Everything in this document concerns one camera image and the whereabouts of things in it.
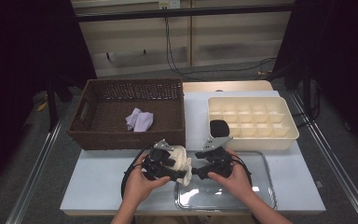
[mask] crumpled cloth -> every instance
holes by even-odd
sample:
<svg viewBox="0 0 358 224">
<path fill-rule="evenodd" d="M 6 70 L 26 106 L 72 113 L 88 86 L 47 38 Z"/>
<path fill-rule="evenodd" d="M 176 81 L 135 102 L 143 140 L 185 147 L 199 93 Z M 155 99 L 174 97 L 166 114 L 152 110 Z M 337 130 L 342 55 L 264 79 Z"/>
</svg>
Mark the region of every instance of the crumpled cloth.
<svg viewBox="0 0 358 224">
<path fill-rule="evenodd" d="M 177 178 L 176 181 L 187 186 L 191 180 L 191 158 L 186 155 L 186 149 L 181 146 L 174 146 L 173 151 L 169 151 L 171 156 L 170 159 L 175 160 L 175 165 L 170 167 L 174 171 L 187 171 L 184 178 Z"/>
<path fill-rule="evenodd" d="M 146 132 L 153 124 L 153 114 L 142 112 L 139 108 L 134 108 L 132 114 L 126 117 L 127 129 L 135 133 Z"/>
</svg>

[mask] gray tray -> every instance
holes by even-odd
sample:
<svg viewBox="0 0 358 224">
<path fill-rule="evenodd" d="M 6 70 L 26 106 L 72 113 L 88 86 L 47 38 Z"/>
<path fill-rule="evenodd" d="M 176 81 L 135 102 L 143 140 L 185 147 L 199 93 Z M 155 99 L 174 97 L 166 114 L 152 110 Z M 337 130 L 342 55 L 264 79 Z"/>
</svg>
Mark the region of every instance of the gray tray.
<svg viewBox="0 0 358 224">
<path fill-rule="evenodd" d="M 243 151 L 237 152 L 237 154 L 252 173 L 255 193 L 270 207 L 275 208 L 275 195 L 264 155 L 258 151 Z M 194 152 L 187 152 L 187 156 L 192 158 L 193 167 L 198 168 L 208 164 L 206 160 L 197 159 Z M 241 201 L 220 184 L 211 179 L 200 180 L 197 175 L 193 175 L 190 184 L 186 187 L 176 183 L 174 192 L 176 206 L 180 209 L 249 211 Z"/>
</svg>

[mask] white plastic organizer box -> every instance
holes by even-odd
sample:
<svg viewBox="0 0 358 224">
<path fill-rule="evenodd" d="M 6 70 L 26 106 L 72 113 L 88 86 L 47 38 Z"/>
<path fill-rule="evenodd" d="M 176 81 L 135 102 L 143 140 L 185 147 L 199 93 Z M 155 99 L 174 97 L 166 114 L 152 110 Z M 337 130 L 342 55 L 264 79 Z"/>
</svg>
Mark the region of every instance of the white plastic organizer box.
<svg viewBox="0 0 358 224">
<path fill-rule="evenodd" d="M 208 117 L 226 121 L 233 150 L 287 149 L 298 138 L 282 97 L 211 97 Z"/>
</svg>

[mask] wall outlet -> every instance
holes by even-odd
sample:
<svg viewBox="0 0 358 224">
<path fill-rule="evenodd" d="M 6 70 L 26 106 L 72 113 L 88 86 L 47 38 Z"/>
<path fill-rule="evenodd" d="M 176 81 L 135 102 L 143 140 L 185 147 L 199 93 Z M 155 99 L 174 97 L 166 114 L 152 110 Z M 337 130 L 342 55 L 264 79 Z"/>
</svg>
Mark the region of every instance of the wall outlet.
<svg viewBox="0 0 358 224">
<path fill-rule="evenodd" d="M 158 1 L 158 8 L 159 9 L 168 9 L 168 8 L 170 8 L 170 1 L 169 0 Z"/>
<path fill-rule="evenodd" d="M 180 8 L 180 0 L 170 0 L 170 9 Z"/>
</svg>

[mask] table top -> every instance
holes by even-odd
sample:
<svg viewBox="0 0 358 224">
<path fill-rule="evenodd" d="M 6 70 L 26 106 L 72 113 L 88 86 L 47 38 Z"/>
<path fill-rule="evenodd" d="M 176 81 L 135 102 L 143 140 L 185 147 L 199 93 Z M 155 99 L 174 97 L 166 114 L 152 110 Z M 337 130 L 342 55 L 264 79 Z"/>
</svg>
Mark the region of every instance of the table top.
<svg viewBox="0 0 358 224">
<path fill-rule="evenodd" d="M 207 99 L 211 96 L 279 96 L 267 81 L 184 83 L 186 149 L 200 150 L 208 136 Z M 310 171 L 295 141 L 286 150 L 260 150 L 268 163 L 280 212 L 315 214 L 325 211 Z M 133 160 L 133 150 L 82 150 L 62 200 L 70 216 L 113 215 L 121 203 L 120 185 Z M 237 215 L 238 212 L 187 212 L 176 207 L 174 183 L 155 189 L 137 215 Z"/>
</svg>

